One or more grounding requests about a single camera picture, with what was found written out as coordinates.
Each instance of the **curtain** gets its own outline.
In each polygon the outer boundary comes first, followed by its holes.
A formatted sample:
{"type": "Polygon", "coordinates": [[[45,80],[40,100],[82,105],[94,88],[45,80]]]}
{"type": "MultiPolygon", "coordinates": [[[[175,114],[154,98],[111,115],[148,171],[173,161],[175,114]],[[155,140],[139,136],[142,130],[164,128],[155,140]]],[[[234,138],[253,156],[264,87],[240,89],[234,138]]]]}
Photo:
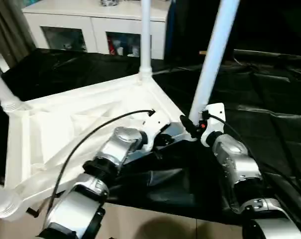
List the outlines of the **curtain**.
{"type": "Polygon", "coordinates": [[[34,49],[8,0],[0,0],[0,53],[13,67],[34,49]]]}

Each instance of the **floor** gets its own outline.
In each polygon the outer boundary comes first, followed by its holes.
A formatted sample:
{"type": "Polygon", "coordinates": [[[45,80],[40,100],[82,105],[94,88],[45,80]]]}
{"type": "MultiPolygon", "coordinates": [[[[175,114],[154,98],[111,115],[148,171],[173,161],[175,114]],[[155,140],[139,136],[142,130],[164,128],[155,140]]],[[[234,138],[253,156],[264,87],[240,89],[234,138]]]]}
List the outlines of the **floor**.
{"type": "MultiPolygon", "coordinates": [[[[241,228],[131,207],[106,204],[97,239],[242,239],[241,228]]],[[[38,218],[0,220],[0,239],[31,239],[41,231],[45,213],[38,218]]]]}

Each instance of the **white cabinet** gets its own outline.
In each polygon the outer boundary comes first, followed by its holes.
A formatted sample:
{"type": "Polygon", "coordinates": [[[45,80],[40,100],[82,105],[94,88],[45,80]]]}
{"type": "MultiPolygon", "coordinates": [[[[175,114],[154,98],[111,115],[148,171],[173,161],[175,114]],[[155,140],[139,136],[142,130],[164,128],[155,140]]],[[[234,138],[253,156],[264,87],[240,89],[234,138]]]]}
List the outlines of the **white cabinet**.
{"type": "MultiPolygon", "coordinates": [[[[170,2],[152,0],[151,57],[163,59],[170,2]]],[[[139,56],[141,3],[100,0],[42,0],[23,9],[38,48],[139,56]]]]}

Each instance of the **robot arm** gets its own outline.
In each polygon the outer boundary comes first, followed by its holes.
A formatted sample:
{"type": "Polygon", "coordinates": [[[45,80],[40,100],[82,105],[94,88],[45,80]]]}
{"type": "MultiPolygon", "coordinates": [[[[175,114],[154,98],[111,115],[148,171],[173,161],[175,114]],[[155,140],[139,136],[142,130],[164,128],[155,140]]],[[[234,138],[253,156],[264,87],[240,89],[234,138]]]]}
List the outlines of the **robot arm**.
{"type": "MultiPolygon", "coordinates": [[[[225,120],[223,104],[209,105],[207,110],[225,120]]],[[[301,239],[297,226],[275,196],[266,190],[259,167],[246,146],[224,134],[223,123],[209,118],[205,124],[201,142],[212,149],[236,197],[239,208],[235,213],[241,214],[246,222],[243,238],[301,239]]]]}
{"type": "Polygon", "coordinates": [[[85,162],[84,173],[73,186],[64,192],[59,202],[49,212],[43,239],[93,239],[105,214],[102,208],[109,195],[109,187],[117,177],[130,153],[136,150],[149,152],[153,141],[169,118],[161,112],[154,113],[142,130],[117,127],[101,146],[93,160],[85,162]]]}

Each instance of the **black plastic sheet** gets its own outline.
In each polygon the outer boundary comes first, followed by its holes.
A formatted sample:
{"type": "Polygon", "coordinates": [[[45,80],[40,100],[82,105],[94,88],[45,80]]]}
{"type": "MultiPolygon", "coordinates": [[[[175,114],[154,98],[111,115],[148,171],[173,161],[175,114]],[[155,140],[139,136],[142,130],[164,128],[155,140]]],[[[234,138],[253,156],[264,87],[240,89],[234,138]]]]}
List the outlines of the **black plastic sheet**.
{"type": "MultiPolygon", "coordinates": [[[[170,69],[152,62],[154,71],[170,69]]],[[[139,69],[139,59],[97,53],[38,49],[3,75],[20,99],[34,98],[112,80],[139,69]]],[[[188,114],[200,71],[168,70],[154,76],[188,114]]],[[[301,227],[301,74],[273,67],[222,66],[210,103],[223,102],[226,120],[257,157],[269,187],[301,227]],[[276,171],[264,166],[267,163],[276,171]],[[288,176],[299,192],[282,177],[288,176]]],[[[0,109],[0,181],[4,177],[7,116],[0,109]]],[[[234,136],[225,128],[225,132],[234,136]]],[[[204,220],[239,224],[222,190],[223,174],[198,142],[173,144],[123,168],[109,201],[204,220]]]]}

